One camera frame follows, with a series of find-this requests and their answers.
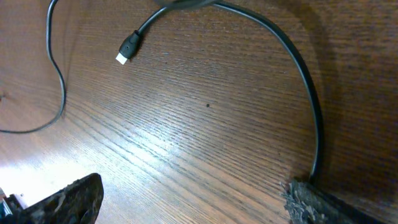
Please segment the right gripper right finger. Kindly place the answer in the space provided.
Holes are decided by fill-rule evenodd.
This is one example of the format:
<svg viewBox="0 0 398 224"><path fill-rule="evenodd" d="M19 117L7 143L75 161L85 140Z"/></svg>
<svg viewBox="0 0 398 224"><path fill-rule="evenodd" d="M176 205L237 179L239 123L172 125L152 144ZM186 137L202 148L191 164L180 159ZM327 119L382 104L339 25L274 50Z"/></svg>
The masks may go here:
<svg viewBox="0 0 398 224"><path fill-rule="evenodd" d="M292 179L282 188L293 224L384 224L308 182Z"/></svg>

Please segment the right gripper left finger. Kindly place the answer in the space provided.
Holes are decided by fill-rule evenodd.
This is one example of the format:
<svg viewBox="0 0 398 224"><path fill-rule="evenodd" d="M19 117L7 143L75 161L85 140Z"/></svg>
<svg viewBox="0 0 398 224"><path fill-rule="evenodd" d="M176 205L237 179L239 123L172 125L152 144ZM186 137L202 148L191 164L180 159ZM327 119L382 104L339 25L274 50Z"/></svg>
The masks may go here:
<svg viewBox="0 0 398 224"><path fill-rule="evenodd" d="M14 194L3 197L1 224L94 224L104 197L101 176L89 174L51 196L23 208Z"/></svg>

